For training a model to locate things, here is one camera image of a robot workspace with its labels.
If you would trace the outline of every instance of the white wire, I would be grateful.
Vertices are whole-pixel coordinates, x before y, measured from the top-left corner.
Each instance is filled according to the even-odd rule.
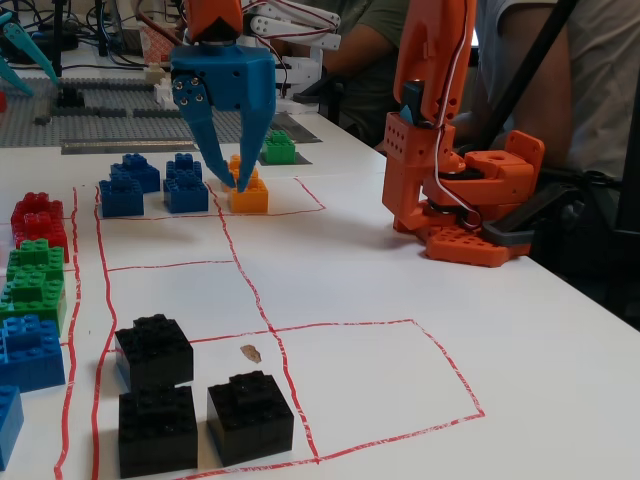
[[[436,146],[435,146],[435,152],[434,152],[434,164],[435,164],[434,177],[435,177],[435,180],[436,180],[436,185],[438,186],[438,188],[440,190],[442,190],[444,193],[446,193],[451,199],[453,199],[458,205],[463,207],[469,213],[475,213],[480,218],[482,218],[480,216],[480,213],[478,213],[477,210],[474,210],[473,208],[469,207],[464,201],[462,201],[452,191],[450,191],[447,187],[445,187],[444,185],[442,185],[442,183],[440,183],[440,169],[439,169],[439,165],[438,165],[438,154],[440,152],[440,146],[441,146],[440,144],[441,144],[441,141],[442,141],[442,136],[444,134],[444,121],[445,121],[446,114],[447,114],[447,106],[449,105],[449,95],[451,94],[451,88],[453,86],[453,78],[455,76],[456,68],[458,67],[458,60],[460,60],[460,55],[462,54],[462,49],[464,48],[464,45],[465,45],[465,43],[467,41],[467,20],[468,20],[468,16],[469,16],[469,8],[468,8],[468,5],[465,4],[465,17],[464,17],[464,26],[463,26],[463,32],[464,33],[463,33],[463,36],[462,36],[462,41],[458,45],[458,49],[457,49],[457,51],[455,53],[455,57],[454,57],[454,61],[453,61],[453,68],[451,69],[451,72],[449,73],[449,78],[447,80],[447,86],[445,88],[445,94],[442,96],[442,101],[440,103],[440,113],[438,115],[438,120],[436,122],[436,128],[438,129],[438,138],[436,140]],[[465,220],[463,220],[462,222],[470,229],[475,229],[475,228],[478,228],[480,226],[480,225],[469,224]]]

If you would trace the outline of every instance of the gray lego baseplate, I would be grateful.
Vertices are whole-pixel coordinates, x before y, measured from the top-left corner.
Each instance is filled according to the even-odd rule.
[[[83,93],[85,108],[62,113],[64,109],[55,106],[58,89],[48,79],[27,78],[25,82],[33,89],[33,97],[0,81],[0,91],[5,92],[8,104],[7,110],[0,114],[0,148],[55,147],[70,139],[77,142],[193,138],[182,118],[171,118],[175,113],[168,113],[171,111],[155,102],[153,86],[143,80],[63,79],[63,87],[75,87]],[[135,116],[134,111],[145,114]],[[51,117],[51,121],[43,122],[45,117]],[[214,110],[214,122],[220,143],[240,142],[242,126],[238,112]]]

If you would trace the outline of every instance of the blue lego brick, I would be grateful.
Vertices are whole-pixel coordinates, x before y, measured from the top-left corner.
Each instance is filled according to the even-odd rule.
[[[0,470],[7,469],[11,452],[24,423],[20,389],[16,386],[0,386]]]
[[[8,318],[0,345],[0,385],[21,392],[64,385],[64,363],[56,324],[37,315]]]
[[[190,153],[176,153],[176,160],[167,162],[167,178],[176,178],[179,170],[193,172],[196,177],[202,180],[202,163],[193,160]]]
[[[144,197],[140,182],[128,173],[112,173],[111,181],[100,182],[102,216],[131,217],[144,215]]]
[[[140,182],[142,193],[160,191],[160,171],[149,165],[147,159],[139,153],[128,153],[122,157],[122,163],[111,165],[111,173],[128,173]]]
[[[209,191],[192,171],[178,170],[164,181],[164,203],[171,213],[209,211]]]

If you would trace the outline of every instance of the lego brick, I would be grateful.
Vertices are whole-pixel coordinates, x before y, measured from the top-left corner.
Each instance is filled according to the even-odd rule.
[[[5,471],[24,423],[20,389],[14,385],[0,386],[0,470]]]
[[[294,165],[296,146],[283,130],[274,130],[262,147],[262,158],[269,165]]]
[[[51,123],[51,115],[39,115],[33,119],[33,124],[39,127],[44,127]]]
[[[207,212],[209,191],[192,171],[178,170],[176,178],[164,181],[164,203],[173,214]]]
[[[229,168],[229,170],[231,171],[231,175],[233,175],[233,179],[237,182],[238,178],[240,177],[240,170],[239,169],[231,169]],[[258,169],[254,168],[253,172],[251,172],[251,178],[255,179],[255,178],[260,178],[258,175]],[[231,187],[228,187],[227,185],[225,185],[224,183],[222,184],[222,191],[223,192],[230,192],[231,191]]]
[[[120,478],[197,468],[191,387],[120,395],[118,451]]]
[[[101,118],[124,118],[127,111],[124,108],[99,107],[97,115]]]
[[[175,161],[167,162],[166,177],[176,178],[178,171],[193,172],[196,177],[202,180],[202,163],[193,160],[190,153],[176,153]]]
[[[193,348],[175,320],[139,318],[116,332],[116,363],[132,392],[193,380]]]
[[[128,173],[112,173],[111,181],[100,182],[102,216],[130,217],[144,215],[142,187]]]
[[[256,371],[208,389],[207,424],[222,465],[291,450],[293,413],[273,376]]]
[[[133,118],[182,118],[180,110],[154,110],[135,108]]]
[[[5,320],[0,344],[0,385],[16,385],[24,393],[64,383],[55,323],[40,321],[37,315]]]
[[[16,204],[11,215],[11,230],[16,248],[21,248],[26,240],[46,239],[49,247],[64,249],[64,261],[69,262],[69,245],[64,231],[64,212],[62,202],[49,201],[44,192],[27,193]]]
[[[9,254],[7,281],[12,281],[18,272],[42,272],[47,280],[64,280],[64,249],[49,248],[48,240],[35,242],[25,240],[20,248]]]
[[[82,108],[85,106],[84,95],[74,87],[62,87],[56,99],[58,108]]]
[[[61,83],[63,87],[74,87],[81,90],[114,90],[128,92],[153,91],[153,85],[149,85],[144,80],[134,78],[112,78],[108,80],[96,80],[93,78],[65,78],[61,79]]]
[[[97,117],[99,109],[95,107],[51,107],[52,117]]]
[[[45,281],[41,288],[22,289],[22,298],[19,301],[14,298],[14,281],[7,283],[0,295],[0,321],[6,321],[12,317],[24,317],[25,315],[37,315],[43,320],[51,320],[60,336],[67,313],[67,299],[64,282],[62,280]]]
[[[269,191],[260,178],[252,178],[243,193],[236,188],[229,194],[229,208],[232,213],[267,213],[269,211]]]
[[[111,165],[111,173],[128,173],[140,182],[142,193],[160,191],[160,171],[149,165],[147,159],[139,153],[128,153],[122,157],[122,163]]]
[[[42,272],[19,272],[11,282],[15,302],[41,302],[44,297],[45,275]]]
[[[150,64],[144,69],[144,80],[152,85],[159,84],[166,76],[164,69],[157,63]]]

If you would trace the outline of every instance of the electrical wire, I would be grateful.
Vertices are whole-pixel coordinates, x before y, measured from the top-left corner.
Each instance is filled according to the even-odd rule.
[[[438,188],[440,190],[442,190],[444,193],[446,193],[451,199],[453,199],[458,205],[460,205],[461,207],[463,207],[468,214],[474,214],[478,217],[478,221],[475,223],[470,223],[467,221],[467,219],[462,219],[462,225],[465,229],[467,230],[475,230],[477,228],[479,228],[482,225],[482,214],[477,211],[476,209],[474,209],[473,207],[471,207],[470,205],[467,204],[466,201],[464,201],[463,199],[461,199],[460,197],[458,197],[456,194],[454,194],[451,190],[449,190],[448,188],[446,188],[444,185],[442,185],[442,183],[440,182],[440,169],[439,169],[439,165],[438,165],[438,155],[440,152],[440,147],[442,146],[442,138],[444,136],[444,130],[445,130],[445,125],[444,125],[444,121],[446,118],[446,114],[447,114],[447,107],[449,105],[449,96],[451,95],[451,88],[453,86],[453,78],[455,76],[455,71],[456,68],[458,66],[458,61],[460,60],[460,55],[462,54],[462,50],[464,49],[464,45],[467,41],[467,20],[468,20],[468,15],[469,15],[469,7],[467,5],[467,1],[465,0],[464,2],[464,23],[462,26],[462,38],[460,39],[460,43],[458,44],[457,48],[456,48],[456,52],[453,56],[453,59],[451,61],[451,65],[449,67],[449,72],[447,75],[447,80],[445,82],[445,89],[443,92],[443,95],[441,97],[442,101],[440,102],[440,110],[438,113],[438,118],[436,121],[436,125],[435,128],[438,129],[438,137],[436,140],[436,145],[435,145],[435,152],[434,152],[434,178],[436,180],[436,184],[438,185]]]
[[[147,17],[147,15],[145,15],[145,13],[141,10],[141,8],[140,8],[141,5],[142,5],[142,0],[138,0],[136,2],[136,8],[134,10],[134,13],[136,14],[136,18],[138,18],[139,20],[143,21],[149,28],[151,28],[154,31],[158,32],[160,35],[162,35],[164,38],[169,40],[174,45],[176,45],[178,47],[182,46],[182,42],[178,39],[178,37],[176,37],[173,33],[165,30],[160,25],[158,25],[156,22],[154,22],[149,17]]]
[[[287,70],[287,65],[284,63],[284,60],[282,60],[282,57],[280,56],[278,51],[273,47],[273,45],[271,45],[269,42],[267,42],[266,40],[263,40],[260,37],[256,37],[256,39],[261,44],[263,44],[265,47],[268,47],[273,52],[273,54],[276,56],[276,58],[280,62],[280,65],[282,65],[282,68],[284,69],[284,82],[282,82],[282,86],[280,87],[280,96],[282,98],[285,98],[285,90],[286,90],[287,80],[289,80],[289,71]]]

